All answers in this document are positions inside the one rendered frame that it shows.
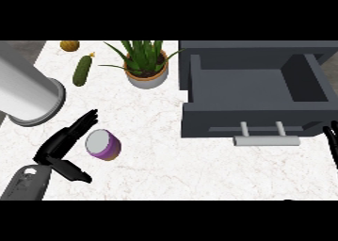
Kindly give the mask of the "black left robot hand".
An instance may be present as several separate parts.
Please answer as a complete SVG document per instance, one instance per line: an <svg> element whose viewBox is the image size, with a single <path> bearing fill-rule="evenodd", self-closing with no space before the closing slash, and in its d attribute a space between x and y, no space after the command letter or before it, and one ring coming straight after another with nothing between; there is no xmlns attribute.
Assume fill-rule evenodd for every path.
<svg viewBox="0 0 338 241"><path fill-rule="evenodd" d="M96 123L98 110L92 109L70 127L59 129L47 138L34 156L34 161L40 165L49 166L68 181L92 182L89 174L62 158Z"/></svg>

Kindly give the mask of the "purple can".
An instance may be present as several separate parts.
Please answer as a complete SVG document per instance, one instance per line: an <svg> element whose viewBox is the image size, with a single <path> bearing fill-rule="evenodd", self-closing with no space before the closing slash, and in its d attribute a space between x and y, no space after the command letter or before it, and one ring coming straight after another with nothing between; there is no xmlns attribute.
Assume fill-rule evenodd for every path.
<svg viewBox="0 0 338 241"><path fill-rule="evenodd" d="M84 148L93 157L111 161L121 152L121 142L108 130L98 129L86 138Z"/></svg>

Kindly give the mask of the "dark grey open drawer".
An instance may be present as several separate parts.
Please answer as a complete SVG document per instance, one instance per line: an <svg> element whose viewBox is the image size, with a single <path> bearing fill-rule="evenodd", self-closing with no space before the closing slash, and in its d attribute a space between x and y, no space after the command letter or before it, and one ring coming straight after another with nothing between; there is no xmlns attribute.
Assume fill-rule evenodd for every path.
<svg viewBox="0 0 338 241"><path fill-rule="evenodd" d="M189 61L189 101L182 106L183 137L235 137L247 125L273 136L313 137L338 120L338 97L313 55L294 55L278 69L205 70Z"/></svg>

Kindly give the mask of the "white grey cylinder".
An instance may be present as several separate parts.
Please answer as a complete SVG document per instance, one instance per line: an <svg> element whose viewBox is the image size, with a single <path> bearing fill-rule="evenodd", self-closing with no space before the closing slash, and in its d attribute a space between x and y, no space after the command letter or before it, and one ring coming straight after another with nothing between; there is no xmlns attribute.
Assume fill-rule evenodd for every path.
<svg viewBox="0 0 338 241"><path fill-rule="evenodd" d="M46 77L0 41L0 111L11 121L24 127L43 124L58 114L64 101L62 83Z"/></svg>

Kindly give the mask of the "green cucumber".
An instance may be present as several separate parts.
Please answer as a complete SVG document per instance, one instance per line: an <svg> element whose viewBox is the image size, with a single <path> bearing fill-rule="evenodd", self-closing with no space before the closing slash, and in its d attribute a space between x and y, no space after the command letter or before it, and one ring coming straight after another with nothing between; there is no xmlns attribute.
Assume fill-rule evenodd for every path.
<svg viewBox="0 0 338 241"><path fill-rule="evenodd" d="M84 85L87 73L89 73L89 69L90 69L90 65L92 65L92 58L95 58L93 53L83 56L78 61L77 68L76 68L76 71L73 74L73 84L77 87L81 87Z"/></svg>

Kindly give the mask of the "potted green plant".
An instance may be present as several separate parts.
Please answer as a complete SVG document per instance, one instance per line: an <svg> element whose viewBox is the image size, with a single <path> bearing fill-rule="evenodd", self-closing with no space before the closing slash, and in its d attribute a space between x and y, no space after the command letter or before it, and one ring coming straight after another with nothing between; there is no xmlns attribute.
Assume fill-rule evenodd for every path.
<svg viewBox="0 0 338 241"><path fill-rule="evenodd" d="M132 85L140 89L157 88L167 79L168 75L168 60L177 55L182 50L167 55L161 49L161 40L123 40L121 44L127 53L106 43L111 50L120 55L124 64L112 68L124 71Z"/></svg>

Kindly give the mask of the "brown round fruit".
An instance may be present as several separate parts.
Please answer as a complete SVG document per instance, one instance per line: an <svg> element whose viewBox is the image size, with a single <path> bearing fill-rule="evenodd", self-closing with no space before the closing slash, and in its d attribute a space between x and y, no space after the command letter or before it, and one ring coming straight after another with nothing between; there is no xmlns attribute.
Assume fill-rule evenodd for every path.
<svg viewBox="0 0 338 241"><path fill-rule="evenodd" d="M61 49L65 52L74 52L80 48L80 42L77 40L62 40L61 41Z"/></svg>

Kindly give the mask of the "dark grey cabinet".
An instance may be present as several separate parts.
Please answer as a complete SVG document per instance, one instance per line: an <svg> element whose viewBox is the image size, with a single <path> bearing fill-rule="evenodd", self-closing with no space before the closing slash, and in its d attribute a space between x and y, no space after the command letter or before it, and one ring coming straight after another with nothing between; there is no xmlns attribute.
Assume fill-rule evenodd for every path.
<svg viewBox="0 0 338 241"><path fill-rule="evenodd" d="M310 54L323 64L338 52L337 40L180 40L180 90L189 90L191 57L204 70L279 69L292 55Z"/></svg>

